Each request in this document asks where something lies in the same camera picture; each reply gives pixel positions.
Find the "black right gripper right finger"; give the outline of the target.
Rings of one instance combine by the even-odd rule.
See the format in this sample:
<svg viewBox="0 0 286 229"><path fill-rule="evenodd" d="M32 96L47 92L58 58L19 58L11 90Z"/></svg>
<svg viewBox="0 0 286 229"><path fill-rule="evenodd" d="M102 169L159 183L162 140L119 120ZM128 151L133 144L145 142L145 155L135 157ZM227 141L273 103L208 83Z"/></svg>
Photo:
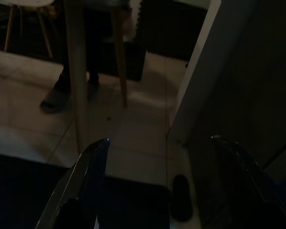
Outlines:
<svg viewBox="0 0 286 229"><path fill-rule="evenodd" d="M211 137L232 229L286 229L286 166L265 172L237 142Z"/></svg>

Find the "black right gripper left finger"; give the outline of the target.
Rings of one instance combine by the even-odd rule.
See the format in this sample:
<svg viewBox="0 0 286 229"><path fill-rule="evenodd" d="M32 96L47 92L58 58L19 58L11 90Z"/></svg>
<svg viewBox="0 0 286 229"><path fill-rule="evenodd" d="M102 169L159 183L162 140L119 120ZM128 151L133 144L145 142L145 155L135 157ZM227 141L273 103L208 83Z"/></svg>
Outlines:
<svg viewBox="0 0 286 229"><path fill-rule="evenodd" d="M94 229L108 138L90 144L57 183L35 229Z"/></svg>

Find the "silver fridge door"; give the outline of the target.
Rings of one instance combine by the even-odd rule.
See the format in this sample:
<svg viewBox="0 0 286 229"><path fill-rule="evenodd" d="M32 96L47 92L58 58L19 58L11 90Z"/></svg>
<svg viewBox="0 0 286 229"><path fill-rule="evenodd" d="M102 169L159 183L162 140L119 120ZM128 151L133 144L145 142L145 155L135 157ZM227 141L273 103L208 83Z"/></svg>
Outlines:
<svg viewBox="0 0 286 229"><path fill-rule="evenodd" d="M218 173L213 135L265 165L286 144L286 0L220 0L183 95L196 180Z"/></svg>

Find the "black fridge foot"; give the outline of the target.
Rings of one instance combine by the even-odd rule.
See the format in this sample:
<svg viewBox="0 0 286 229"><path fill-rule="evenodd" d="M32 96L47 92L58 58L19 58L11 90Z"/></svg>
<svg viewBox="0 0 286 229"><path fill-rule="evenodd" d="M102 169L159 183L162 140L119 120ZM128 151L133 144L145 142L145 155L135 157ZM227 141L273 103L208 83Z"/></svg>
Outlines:
<svg viewBox="0 0 286 229"><path fill-rule="evenodd" d="M186 222L193 215L190 187L184 175L178 174L173 179L170 211L172 217L179 222Z"/></svg>

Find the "silver fridge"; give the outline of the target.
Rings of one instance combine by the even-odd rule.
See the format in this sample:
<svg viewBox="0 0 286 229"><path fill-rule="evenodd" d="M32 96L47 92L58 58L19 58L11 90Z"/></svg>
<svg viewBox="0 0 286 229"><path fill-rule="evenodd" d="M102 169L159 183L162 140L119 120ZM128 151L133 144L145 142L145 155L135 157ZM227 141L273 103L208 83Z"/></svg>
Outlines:
<svg viewBox="0 0 286 229"><path fill-rule="evenodd" d="M286 0L212 3L171 134L204 229L286 229Z"/></svg>

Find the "dark grey floor mat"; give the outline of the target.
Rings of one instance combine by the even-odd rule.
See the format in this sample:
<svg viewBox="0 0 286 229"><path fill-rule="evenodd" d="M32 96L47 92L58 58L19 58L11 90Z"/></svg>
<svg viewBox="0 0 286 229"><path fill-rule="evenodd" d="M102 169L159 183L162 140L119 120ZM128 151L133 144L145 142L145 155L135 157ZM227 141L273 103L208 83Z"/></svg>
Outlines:
<svg viewBox="0 0 286 229"><path fill-rule="evenodd" d="M67 168L0 155L0 229L35 229ZM78 196L101 229L169 229L169 193L159 185L109 176Z"/></svg>

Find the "grey slipper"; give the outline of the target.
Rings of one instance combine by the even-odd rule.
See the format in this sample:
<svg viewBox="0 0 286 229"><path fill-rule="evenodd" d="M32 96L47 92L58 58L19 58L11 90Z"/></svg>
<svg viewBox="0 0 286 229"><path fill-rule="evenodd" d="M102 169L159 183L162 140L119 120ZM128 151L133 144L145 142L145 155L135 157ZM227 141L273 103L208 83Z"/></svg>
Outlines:
<svg viewBox="0 0 286 229"><path fill-rule="evenodd" d="M70 93L60 92L52 89L41 102L40 110L46 114L61 112L67 105L70 96Z"/></svg>

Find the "light wooden table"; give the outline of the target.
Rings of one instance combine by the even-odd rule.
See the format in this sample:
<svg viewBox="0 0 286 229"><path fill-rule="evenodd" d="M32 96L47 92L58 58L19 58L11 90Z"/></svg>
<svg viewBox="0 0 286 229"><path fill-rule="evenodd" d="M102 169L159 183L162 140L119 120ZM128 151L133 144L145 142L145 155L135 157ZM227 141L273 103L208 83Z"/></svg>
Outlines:
<svg viewBox="0 0 286 229"><path fill-rule="evenodd" d="M86 40L83 8L108 10L112 17L115 55L120 77L123 106L127 107L126 61L123 44L122 8L130 0L64 0L66 36L71 79L72 106L74 110L77 151L81 153L89 145Z"/></svg>

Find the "seated person in dark clothes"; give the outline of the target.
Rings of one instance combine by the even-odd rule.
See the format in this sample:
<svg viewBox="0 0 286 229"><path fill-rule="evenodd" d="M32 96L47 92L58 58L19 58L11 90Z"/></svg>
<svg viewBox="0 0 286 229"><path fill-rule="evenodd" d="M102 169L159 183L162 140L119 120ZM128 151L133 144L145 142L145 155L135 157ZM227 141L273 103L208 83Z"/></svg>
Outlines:
<svg viewBox="0 0 286 229"><path fill-rule="evenodd" d="M89 73L88 91L91 94L94 94L99 87L99 66L101 60L100 55L102 36L104 35L104 29L110 28L110 25L106 25L106 22L110 22L111 17L105 12L90 8L84 8L83 15L86 35L86 68ZM63 69L52 89L71 94L71 77L64 15L61 16L60 23Z"/></svg>

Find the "white chair wooden legs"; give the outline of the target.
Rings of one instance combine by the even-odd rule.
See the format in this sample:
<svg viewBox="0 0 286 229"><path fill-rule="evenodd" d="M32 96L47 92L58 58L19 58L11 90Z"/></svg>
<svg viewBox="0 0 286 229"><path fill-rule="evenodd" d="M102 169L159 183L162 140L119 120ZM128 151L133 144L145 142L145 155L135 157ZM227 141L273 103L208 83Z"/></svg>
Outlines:
<svg viewBox="0 0 286 229"><path fill-rule="evenodd" d="M44 23L44 19L41 14L41 9L45 9L47 6L50 6L54 0L3 0L4 4L10 6L10 14L7 26L7 33L4 45L4 51L6 52L9 47L10 38L11 38L11 31L14 21L14 16L16 13L16 9L19 8L20 10L25 7L34 8L36 10L38 20L41 26L42 34L45 40L46 48L48 51L49 57L53 58L53 53L50 45L50 39L48 36L48 32Z"/></svg>

